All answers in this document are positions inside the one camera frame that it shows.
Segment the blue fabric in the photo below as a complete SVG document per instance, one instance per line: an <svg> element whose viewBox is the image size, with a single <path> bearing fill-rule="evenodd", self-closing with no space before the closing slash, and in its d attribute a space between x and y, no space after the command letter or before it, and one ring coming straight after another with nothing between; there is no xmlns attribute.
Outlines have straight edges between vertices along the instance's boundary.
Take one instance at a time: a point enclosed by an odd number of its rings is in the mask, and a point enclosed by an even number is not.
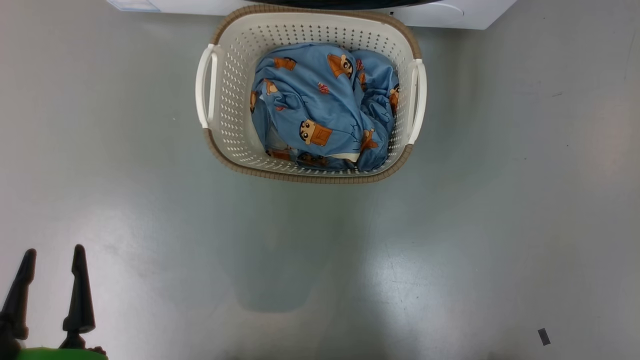
<svg viewBox="0 0 640 360"><path fill-rule="evenodd" d="M374 170L387 159L399 89L384 55L281 47L258 62L252 90L253 125L270 156L329 171Z"/></svg>

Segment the cartoon character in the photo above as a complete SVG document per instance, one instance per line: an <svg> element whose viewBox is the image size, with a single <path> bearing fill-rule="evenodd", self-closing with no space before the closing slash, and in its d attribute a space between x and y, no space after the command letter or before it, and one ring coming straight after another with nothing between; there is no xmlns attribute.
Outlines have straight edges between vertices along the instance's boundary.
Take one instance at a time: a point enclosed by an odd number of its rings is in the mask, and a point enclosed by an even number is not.
<svg viewBox="0 0 640 360"><path fill-rule="evenodd" d="M269 148L265 152L267 153L267 155L271 156L272 158L285 160L285 161L291 161L291 153L289 152L289 150L280 150L280 149Z"/></svg>
<svg viewBox="0 0 640 360"><path fill-rule="evenodd" d="M360 144L360 152L364 149L375 149L378 147L378 144L373 141L373 133L375 129L365 130L364 135L362 137L362 143Z"/></svg>
<svg viewBox="0 0 640 360"><path fill-rule="evenodd" d="M258 101L258 92L252 91L251 97L249 98L249 110L251 110L251 113L253 113L253 111L255 110L256 101Z"/></svg>
<svg viewBox="0 0 640 360"><path fill-rule="evenodd" d="M395 116L396 111L398 109L398 96L400 95L400 84L396 85L396 87L391 89L389 93L391 94L389 95L389 104L391 104L391 111L393 111Z"/></svg>
<svg viewBox="0 0 640 360"><path fill-rule="evenodd" d="M295 68L297 64L296 60L292 58L273 58L273 61L275 62L276 69L283 67L289 71L293 71L293 68Z"/></svg>
<svg viewBox="0 0 640 360"><path fill-rule="evenodd" d="M314 143L318 146L325 146L332 132L333 130L316 124L313 120L307 119L300 123L300 138L307 145Z"/></svg>
<svg viewBox="0 0 640 360"><path fill-rule="evenodd" d="M327 167L329 165L329 161L324 156L318 155L318 157L315 157L308 152L300 155L298 160L300 160L301 163L312 167Z"/></svg>
<svg viewBox="0 0 640 360"><path fill-rule="evenodd" d="M272 81L270 81L269 79L265 79L264 82L267 84L267 95L278 92L278 88Z"/></svg>
<svg viewBox="0 0 640 360"><path fill-rule="evenodd" d="M358 79L360 80L360 88L362 91L367 91L367 77L364 75L364 71L358 75Z"/></svg>
<svg viewBox="0 0 640 360"><path fill-rule="evenodd" d="M318 90L323 94L329 94L329 88L323 83L318 83Z"/></svg>
<svg viewBox="0 0 640 360"><path fill-rule="evenodd" d="M347 59L345 54L338 57L337 55L327 55L326 60L329 62L329 66L333 70L333 76L338 78L340 74L347 75L347 78L351 79L353 74L353 64Z"/></svg>

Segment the laundry basket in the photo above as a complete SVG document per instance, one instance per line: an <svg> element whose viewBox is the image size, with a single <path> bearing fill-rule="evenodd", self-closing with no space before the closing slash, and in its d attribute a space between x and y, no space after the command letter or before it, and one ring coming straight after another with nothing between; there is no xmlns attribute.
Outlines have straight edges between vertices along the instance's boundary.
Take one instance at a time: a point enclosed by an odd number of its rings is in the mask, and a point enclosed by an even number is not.
<svg viewBox="0 0 640 360"><path fill-rule="evenodd" d="M338 44L349 51L371 50L392 60L400 96L388 160L380 168L368 172L310 170L264 152L249 111L255 66L278 47L304 42ZM232 170L303 183L373 183L405 163L420 133L427 97L420 57L411 31L382 13L247 6L222 22L202 54L196 75L198 117L211 152Z"/></svg>

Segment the washing machine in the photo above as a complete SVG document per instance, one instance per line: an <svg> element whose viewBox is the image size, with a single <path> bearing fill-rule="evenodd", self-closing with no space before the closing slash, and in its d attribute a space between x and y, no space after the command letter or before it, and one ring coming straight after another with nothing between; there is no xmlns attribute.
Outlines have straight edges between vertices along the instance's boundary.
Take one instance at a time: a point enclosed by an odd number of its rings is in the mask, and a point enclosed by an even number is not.
<svg viewBox="0 0 640 360"><path fill-rule="evenodd" d="M200 15L227 16L243 6L256 4L245 0L108 0L113 6L131 12L192 13ZM371 4L369 10L387 13L408 26L435 28L486 29L500 17L516 0L401 0L402 4L418 3L411 6L383 7L398 4L393 0L343 0L336 1L344 9L350 3ZM300 5L317 7L329 1L316 0L267 0L271 4Z"/></svg>

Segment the green object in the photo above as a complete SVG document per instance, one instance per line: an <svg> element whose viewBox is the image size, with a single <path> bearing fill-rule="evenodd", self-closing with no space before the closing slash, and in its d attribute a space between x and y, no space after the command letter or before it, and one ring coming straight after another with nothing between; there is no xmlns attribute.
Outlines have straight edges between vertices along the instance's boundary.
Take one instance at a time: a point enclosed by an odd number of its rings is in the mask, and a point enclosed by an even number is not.
<svg viewBox="0 0 640 360"><path fill-rule="evenodd" d="M25 348L17 360L107 360L97 352L72 348Z"/></svg>

